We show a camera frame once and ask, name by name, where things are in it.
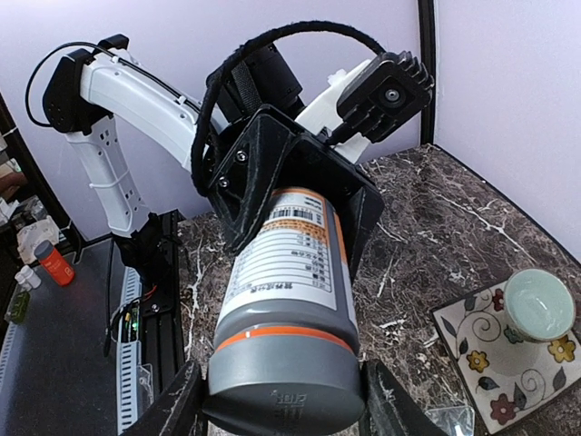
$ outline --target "white cup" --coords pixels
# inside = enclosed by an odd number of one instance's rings
[[[575,323],[575,300],[556,276],[544,270],[522,270],[508,279],[504,293],[508,321],[523,339],[550,342]]]

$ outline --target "brown marble surface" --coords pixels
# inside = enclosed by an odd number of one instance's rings
[[[467,404],[430,310],[533,266],[560,277],[579,302],[581,268],[526,216],[437,147],[424,145],[362,168],[381,190],[386,211],[353,287],[360,358],[383,360],[423,410]],[[182,222],[180,234],[186,356],[205,365],[232,258],[223,252],[220,225],[212,213]],[[577,316],[576,332],[580,322]],[[344,433],[357,434],[357,429]],[[486,434],[479,421],[475,434]],[[581,384],[502,434],[581,434]]]

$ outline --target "saucer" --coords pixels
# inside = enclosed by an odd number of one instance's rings
[[[510,327],[506,284],[432,311],[439,337],[490,434],[519,422],[581,378],[581,345],[572,331],[534,343]]]

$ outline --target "orange stripe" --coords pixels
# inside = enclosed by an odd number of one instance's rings
[[[299,219],[287,218],[272,223],[264,224],[261,228],[261,233],[277,229],[291,229],[307,234],[311,238],[324,243],[329,246],[328,233],[321,226],[315,223],[305,222]]]
[[[233,343],[244,341],[250,338],[258,338],[261,336],[308,336],[311,338],[323,339],[325,341],[336,343],[341,347],[353,352],[349,345],[337,336],[330,333],[322,332],[321,330],[309,329],[307,327],[294,327],[289,325],[278,325],[272,327],[261,327],[260,329],[247,330],[246,332],[238,333],[227,339],[218,347],[218,350],[226,348]]]

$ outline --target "black cable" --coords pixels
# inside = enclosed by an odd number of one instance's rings
[[[26,91],[25,91],[26,114],[28,115],[28,118],[30,119],[30,121],[33,122],[33,124],[36,124],[40,127],[52,127],[52,126],[49,123],[43,123],[41,121],[38,121],[33,116],[32,110],[30,108],[30,91],[32,89],[34,79],[36,78],[36,75],[38,74],[38,72],[40,71],[42,66],[46,63],[46,61],[48,61],[57,52],[60,52],[61,50],[65,49],[65,48],[69,48],[69,47],[90,47],[90,48],[93,48],[94,50],[97,50],[105,55],[108,55],[109,57],[116,56],[116,54],[110,52],[109,50],[107,50],[105,48],[102,48],[100,45],[93,44],[93,43],[86,43],[83,41],[75,41],[72,43],[66,43],[66,44],[59,45],[54,50],[52,50],[49,54],[47,54],[38,63],[38,65],[34,68],[32,74],[30,75],[30,78],[28,79],[28,83],[26,84]],[[132,68],[134,71],[144,75],[145,77],[147,77],[151,81],[153,81],[156,84],[158,84],[159,86],[161,86],[163,89],[165,89],[167,92],[169,92],[170,94],[172,94],[176,98],[179,98],[181,96],[185,96],[182,93],[180,93],[178,90],[176,90],[175,88],[173,88],[172,86],[168,85],[163,80],[161,80],[160,78],[155,76],[154,74],[151,74],[151,73],[143,70],[141,67],[137,66],[136,64],[133,64],[131,61],[128,61],[126,59],[123,59],[122,57],[119,57],[119,64],[124,65],[124,66],[128,66],[129,68]],[[198,104],[196,104],[195,102],[193,102],[192,100],[188,99],[187,97],[186,97],[184,104],[186,104],[191,109],[193,109],[193,111],[196,112],[197,114],[200,112],[200,109],[201,109],[200,106]]]
[[[373,38],[363,32],[349,26],[329,21],[303,21],[285,25],[276,29],[271,29],[241,45],[231,54],[216,71],[209,77],[208,87],[202,101],[200,116],[198,117],[196,135],[193,139],[192,158],[192,181],[198,193],[202,196],[208,195],[208,186],[204,182],[202,170],[203,150],[206,138],[210,129],[212,111],[218,100],[218,95],[226,76],[232,69],[243,61],[247,56],[267,45],[272,44],[277,39],[285,36],[295,35],[304,32],[332,32],[339,35],[348,36],[367,46],[376,55],[385,53],[385,49]]]
[[[151,296],[155,293],[156,288],[157,288],[157,286],[154,286],[154,288],[150,292],[148,292],[149,295],[144,294],[144,295],[140,295],[139,297],[135,297],[130,302],[127,302],[126,304],[122,304],[117,309],[115,309],[115,312],[113,312],[113,314],[111,315],[111,318],[107,322],[105,342],[103,344],[103,356],[104,357],[107,357],[109,355],[109,351],[111,350],[111,341],[112,341],[113,335],[115,333],[115,326],[119,325],[119,321],[124,317],[124,315],[126,313],[128,313],[131,310],[131,307],[135,303],[138,302],[139,304],[142,304],[142,303],[146,302],[147,300],[149,300],[149,298],[151,298]]]

